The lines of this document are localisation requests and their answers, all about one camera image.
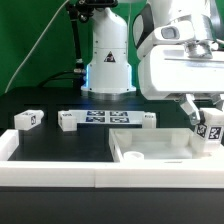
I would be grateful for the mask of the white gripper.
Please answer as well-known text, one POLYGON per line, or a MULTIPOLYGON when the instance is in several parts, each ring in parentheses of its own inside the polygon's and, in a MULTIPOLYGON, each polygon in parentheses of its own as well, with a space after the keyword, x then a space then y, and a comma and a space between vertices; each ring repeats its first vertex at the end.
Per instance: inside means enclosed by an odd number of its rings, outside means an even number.
POLYGON ((139 63, 139 85, 148 100, 178 99, 190 123, 200 123, 194 96, 215 94, 213 104, 224 110, 224 52, 212 59, 189 58, 181 45, 155 46, 139 63))

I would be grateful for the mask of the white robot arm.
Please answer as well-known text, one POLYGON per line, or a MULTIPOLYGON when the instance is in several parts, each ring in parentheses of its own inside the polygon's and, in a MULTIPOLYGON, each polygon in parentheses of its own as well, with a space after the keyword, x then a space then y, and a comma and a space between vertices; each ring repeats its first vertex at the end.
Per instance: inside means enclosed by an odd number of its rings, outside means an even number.
POLYGON ((134 0, 132 26, 112 11, 125 0, 78 0, 81 20, 93 20, 92 59, 81 87, 95 98, 140 91, 148 100, 175 100, 193 124, 197 100, 224 111, 224 23, 217 0, 134 0))

